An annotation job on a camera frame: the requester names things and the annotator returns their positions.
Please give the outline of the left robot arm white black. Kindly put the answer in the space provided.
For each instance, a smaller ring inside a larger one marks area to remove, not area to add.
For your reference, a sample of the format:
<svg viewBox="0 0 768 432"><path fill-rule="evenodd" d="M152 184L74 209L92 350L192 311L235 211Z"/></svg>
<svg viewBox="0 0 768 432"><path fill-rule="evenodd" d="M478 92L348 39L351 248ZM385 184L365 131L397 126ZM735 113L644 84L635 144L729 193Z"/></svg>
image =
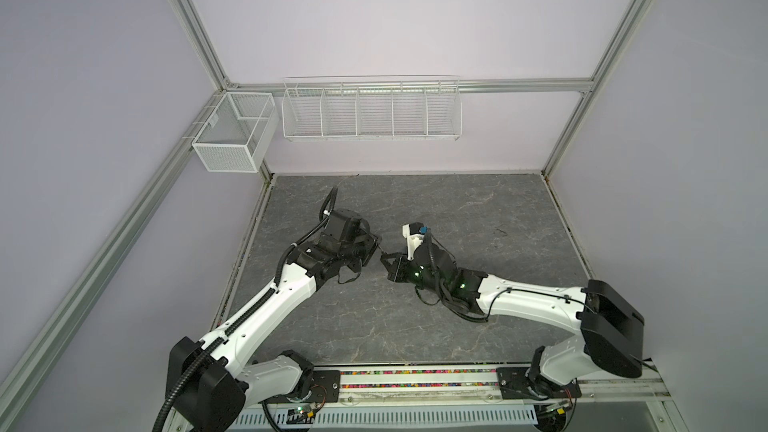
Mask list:
<svg viewBox="0 0 768 432"><path fill-rule="evenodd" d="M153 430L163 430L171 411L177 411L196 431L225 431L253 404L310 397L314 365L304 356L287 350L259 363L252 356L342 268L360 273L379 242L358 213L325 207L318 224L285 249L274 278L260 292L201 339L184 337L174 345Z"/></svg>

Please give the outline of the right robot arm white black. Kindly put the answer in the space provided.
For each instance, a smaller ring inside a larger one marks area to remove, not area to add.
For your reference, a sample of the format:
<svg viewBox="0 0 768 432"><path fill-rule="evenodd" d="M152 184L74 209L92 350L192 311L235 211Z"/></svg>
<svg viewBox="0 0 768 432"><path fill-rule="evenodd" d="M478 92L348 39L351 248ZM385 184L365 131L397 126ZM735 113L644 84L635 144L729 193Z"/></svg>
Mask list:
<svg viewBox="0 0 768 432"><path fill-rule="evenodd" d="M645 319L604 281L542 286L464 268L426 229L407 233L405 251L384 253L381 262L390 281L433 293L438 304L468 322L509 316L568 332L566 340L535 351L527 372L531 385L564 387L597 371L636 379L644 371Z"/></svg>

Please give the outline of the white mesh box basket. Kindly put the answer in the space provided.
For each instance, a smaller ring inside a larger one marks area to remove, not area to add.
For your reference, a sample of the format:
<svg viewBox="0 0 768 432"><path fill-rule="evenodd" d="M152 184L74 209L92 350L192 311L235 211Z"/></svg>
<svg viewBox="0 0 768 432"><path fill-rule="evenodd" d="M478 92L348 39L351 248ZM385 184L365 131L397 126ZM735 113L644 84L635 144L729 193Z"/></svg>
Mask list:
<svg viewBox="0 0 768 432"><path fill-rule="evenodd" d="M272 94L225 92L192 146L209 172L258 173L278 123Z"/></svg>

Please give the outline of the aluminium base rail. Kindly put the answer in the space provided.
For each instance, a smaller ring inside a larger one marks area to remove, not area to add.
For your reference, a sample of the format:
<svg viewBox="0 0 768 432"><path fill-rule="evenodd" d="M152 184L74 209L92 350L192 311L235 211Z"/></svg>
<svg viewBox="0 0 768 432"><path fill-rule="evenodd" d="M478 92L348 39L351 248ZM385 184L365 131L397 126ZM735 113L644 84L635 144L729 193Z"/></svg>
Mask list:
<svg viewBox="0 0 768 432"><path fill-rule="evenodd" d="M648 368L638 379L620 378L606 372L595 372L575 379L580 386L579 399L549 399L533 401L503 399L496 368L524 366L523 363L468 363L427 365L330 365L317 366L314 370L338 369L341 371L339 400L331 404L358 406L384 404L495 404L503 401L549 402L634 402L670 401L671 393L660 375ZM249 366L238 378L239 387L245 393L244 406L251 408L262 401L282 394L277 385L266 383L263 366Z"/></svg>

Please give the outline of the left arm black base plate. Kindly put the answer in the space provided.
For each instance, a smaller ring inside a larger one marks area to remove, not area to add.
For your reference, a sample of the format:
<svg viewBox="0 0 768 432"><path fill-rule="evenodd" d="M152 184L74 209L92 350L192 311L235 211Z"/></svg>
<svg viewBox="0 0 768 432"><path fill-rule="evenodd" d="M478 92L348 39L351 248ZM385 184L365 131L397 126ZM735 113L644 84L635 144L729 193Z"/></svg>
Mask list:
<svg viewBox="0 0 768 432"><path fill-rule="evenodd" d="M267 400L269 404L288 403L336 403L341 392L341 371L338 369L314 370L299 380L296 389L287 395Z"/></svg>

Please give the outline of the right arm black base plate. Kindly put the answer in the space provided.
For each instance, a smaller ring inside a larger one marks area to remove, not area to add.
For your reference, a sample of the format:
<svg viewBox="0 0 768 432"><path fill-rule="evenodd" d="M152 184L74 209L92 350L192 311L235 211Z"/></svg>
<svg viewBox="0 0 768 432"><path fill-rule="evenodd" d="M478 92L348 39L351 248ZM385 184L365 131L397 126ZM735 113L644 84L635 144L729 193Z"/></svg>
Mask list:
<svg viewBox="0 0 768 432"><path fill-rule="evenodd" d="M539 376L531 379L528 372L529 368L524 366L496 368L499 389L503 399L544 401L582 397L580 386L576 381L566 385L558 385Z"/></svg>

